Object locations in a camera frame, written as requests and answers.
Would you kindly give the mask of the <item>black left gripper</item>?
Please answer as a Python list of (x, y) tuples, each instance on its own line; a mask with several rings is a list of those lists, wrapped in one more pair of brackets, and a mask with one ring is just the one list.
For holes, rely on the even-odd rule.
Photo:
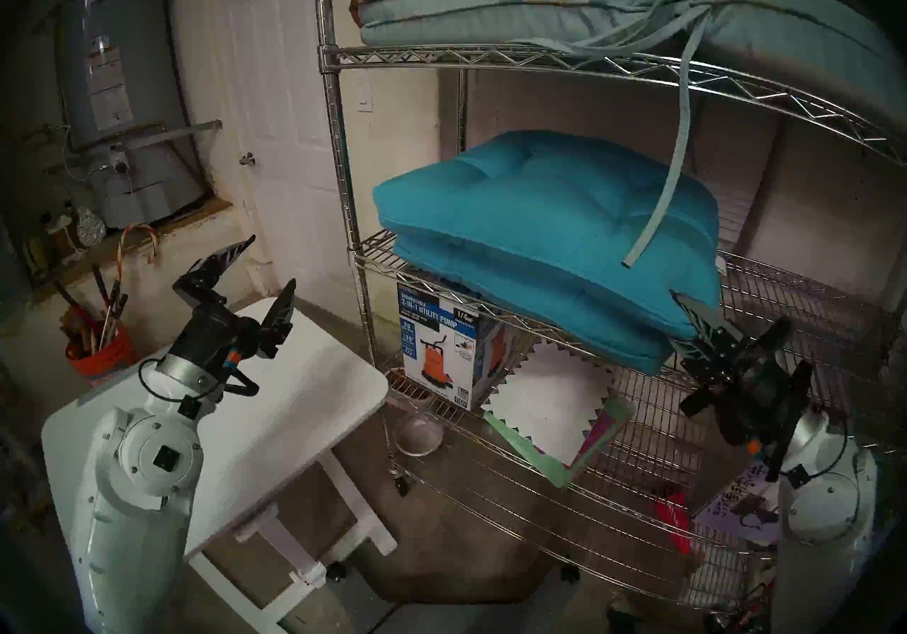
[(231, 349), (240, 357), (274, 358), (292, 330), (297, 281), (290, 278), (262, 322), (228, 310), (227, 299), (215, 290), (220, 278), (256, 241), (256, 236), (222, 247), (197, 260), (172, 285), (190, 308), (191, 319), (170, 347), (170, 378), (183, 386), (217, 386)]

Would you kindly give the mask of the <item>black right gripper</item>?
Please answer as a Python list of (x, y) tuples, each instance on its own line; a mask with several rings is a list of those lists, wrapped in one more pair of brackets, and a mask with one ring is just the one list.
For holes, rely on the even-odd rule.
[(695, 331), (694, 338), (671, 339), (679, 363), (698, 384), (682, 401), (682, 412), (690, 418), (711, 408), (719, 433), (730, 446), (754, 440), (772, 443), (789, 387), (790, 376), (776, 354), (791, 333), (790, 318), (779, 318), (752, 338), (724, 320), (716, 308), (677, 291), (670, 295)]

